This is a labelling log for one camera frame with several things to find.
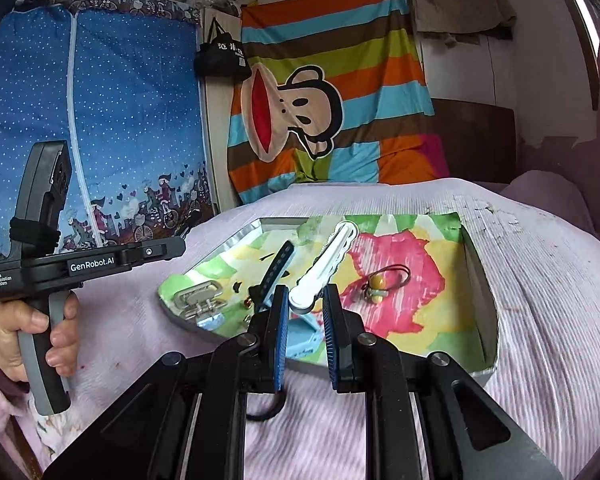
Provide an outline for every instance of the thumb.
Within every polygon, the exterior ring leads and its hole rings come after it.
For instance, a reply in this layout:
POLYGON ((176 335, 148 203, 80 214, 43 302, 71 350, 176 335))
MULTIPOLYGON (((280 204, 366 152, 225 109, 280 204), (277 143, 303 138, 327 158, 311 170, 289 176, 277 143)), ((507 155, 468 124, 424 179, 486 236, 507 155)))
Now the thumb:
POLYGON ((24 330, 30 334, 39 334, 46 330, 48 324, 48 316, 30 307, 24 301, 0 303, 0 332, 24 330))

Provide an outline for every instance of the striped blanket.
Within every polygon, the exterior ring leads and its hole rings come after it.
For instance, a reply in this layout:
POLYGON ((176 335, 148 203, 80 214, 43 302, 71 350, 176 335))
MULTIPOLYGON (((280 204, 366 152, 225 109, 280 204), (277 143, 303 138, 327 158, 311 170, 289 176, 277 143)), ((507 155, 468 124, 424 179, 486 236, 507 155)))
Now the striped blanket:
POLYGON ((297 182, 408 184, 448 176, 408 0, 247 7, 253 75, 236 86, 228 168, 243 203, 297 182))

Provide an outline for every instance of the monkey ear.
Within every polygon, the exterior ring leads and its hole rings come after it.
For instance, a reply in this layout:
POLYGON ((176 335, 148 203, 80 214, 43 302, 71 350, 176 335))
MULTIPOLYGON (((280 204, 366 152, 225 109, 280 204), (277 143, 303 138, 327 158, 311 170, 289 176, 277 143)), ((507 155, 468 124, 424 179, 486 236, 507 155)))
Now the monkey ear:
POLYGON ((317 79, 319 81, 324 79, 324 72, 319 66, 308 65, 300 67, 289 76, 289 79, 286 80, 286 84, 297 84, 311 79, 317 79))

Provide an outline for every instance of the orange stripe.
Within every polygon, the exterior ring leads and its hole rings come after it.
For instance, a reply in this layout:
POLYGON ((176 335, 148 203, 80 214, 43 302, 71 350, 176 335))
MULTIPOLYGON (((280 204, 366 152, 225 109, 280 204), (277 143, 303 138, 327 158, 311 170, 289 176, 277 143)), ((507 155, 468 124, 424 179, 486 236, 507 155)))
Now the orange stripe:
POLYGON ((378 182, 382 184, 413 184, 435 180, 436 172, 417 149, 422 145, 419 136, 394 137, 380 141, 378 182))
POLYGON ((377 4, 383 0, 285 0, 242 8, 242 26, 265 28, 377 4))
POLYGON ((420 63, 408 54, 327 79, 338 89, 343 101, 374 94, 382 86, 401 85, 414 80, 425 84, 420 63))
POLYGON ((230 171, 229 175, 231 176, 231 181, 234 183, 235 190, 238 193, 242 193, 254 186, 264 184, 274 176, 295 171, 294 152, 294 149, 285 150, 273 162, 267 163, 257 159, 251 164, 230 171))

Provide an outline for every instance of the yellow bead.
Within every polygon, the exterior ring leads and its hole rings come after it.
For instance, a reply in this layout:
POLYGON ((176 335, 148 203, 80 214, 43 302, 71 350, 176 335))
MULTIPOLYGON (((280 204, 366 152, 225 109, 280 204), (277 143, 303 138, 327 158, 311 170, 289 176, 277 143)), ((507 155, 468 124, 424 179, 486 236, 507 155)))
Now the yellow bead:
POLYGON ((380 274, 376 274, 375 276, 372 276, 371 279, 369 280, 369 286, 371 288, 375 288, 375 289, 379 290, 379 289, 385 288, 386 281, 380 274))

